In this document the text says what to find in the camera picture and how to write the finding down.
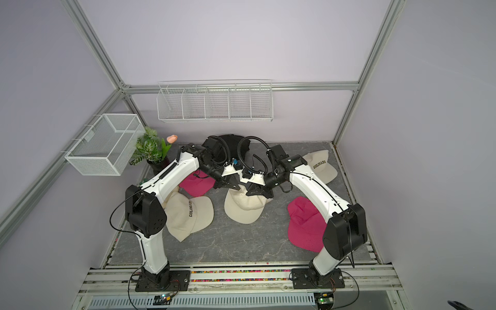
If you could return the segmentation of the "black cap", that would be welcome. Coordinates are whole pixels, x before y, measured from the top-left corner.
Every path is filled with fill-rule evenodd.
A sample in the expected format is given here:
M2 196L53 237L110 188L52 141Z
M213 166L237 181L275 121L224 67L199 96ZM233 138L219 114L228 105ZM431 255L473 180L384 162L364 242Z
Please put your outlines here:
M241 155L239 156L237 150L240 141L244 138L243 136L239 136L236 134L224 134L224 135L220 135L219 138L223 139L223 141L228 146L229 160L232 159L239 160L240 158L245 160L246 154L249 151L249 146L251 143L249 139L243 141L243 144L240 147ZM222 142L218 141L217 139L212 139L211 137L209 137L202 144L202 147L211 150L213 154L213 160L217 164L224 164L227 162L226 151L224 148L225 145Z

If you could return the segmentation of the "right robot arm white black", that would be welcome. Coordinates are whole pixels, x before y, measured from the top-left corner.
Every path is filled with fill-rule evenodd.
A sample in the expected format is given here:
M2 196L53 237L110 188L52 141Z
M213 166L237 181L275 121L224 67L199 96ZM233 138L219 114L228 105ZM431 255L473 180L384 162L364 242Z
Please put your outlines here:
M266 148L271 162L271 171L256 170L245 163L241 148L246 140L256 140ZM250 172L244 179L249 196L273 197L273 189L289 182L302 191L326 221L322 235L324 249L311 261L309 268L323 277L333 272L337 266L355 249L368 240L366 213L360 204L351 205L336 195L313 172L312 166L302 156L289 156L281 145L270 147L259 137L246 136L237 146L239 163Z

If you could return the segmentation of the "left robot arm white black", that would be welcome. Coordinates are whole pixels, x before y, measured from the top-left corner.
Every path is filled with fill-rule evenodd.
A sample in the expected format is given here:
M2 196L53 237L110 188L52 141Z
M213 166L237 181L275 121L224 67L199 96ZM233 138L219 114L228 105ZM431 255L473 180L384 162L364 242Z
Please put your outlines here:
M140 275L152 287L165 289L173 281L162 241L167 223L162 207L166 197L197 170L214 179L216 188L239 190L234 177L223 175L232 160L227 142L219 136L209 136L202 145L190 143L182 147L176 159L148 182L126 189L122 204L130 224L128 232L137 236L143 257Z

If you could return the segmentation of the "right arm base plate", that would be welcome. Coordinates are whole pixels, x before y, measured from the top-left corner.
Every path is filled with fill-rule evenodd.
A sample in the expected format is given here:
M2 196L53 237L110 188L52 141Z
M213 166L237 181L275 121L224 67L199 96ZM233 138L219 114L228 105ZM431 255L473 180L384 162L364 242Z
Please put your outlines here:
M294 289L336 289L345 288L340 269L334 269L326 275L320 275L313 268L295 268L289 274Z

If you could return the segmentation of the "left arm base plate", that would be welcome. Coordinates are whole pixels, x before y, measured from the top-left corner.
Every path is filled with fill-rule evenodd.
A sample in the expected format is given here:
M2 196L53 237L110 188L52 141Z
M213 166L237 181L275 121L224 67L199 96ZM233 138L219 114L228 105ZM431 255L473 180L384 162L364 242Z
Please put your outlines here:
M190 271L166 269L156 275L142 269L134 290L136 292L187 291L190 278Z

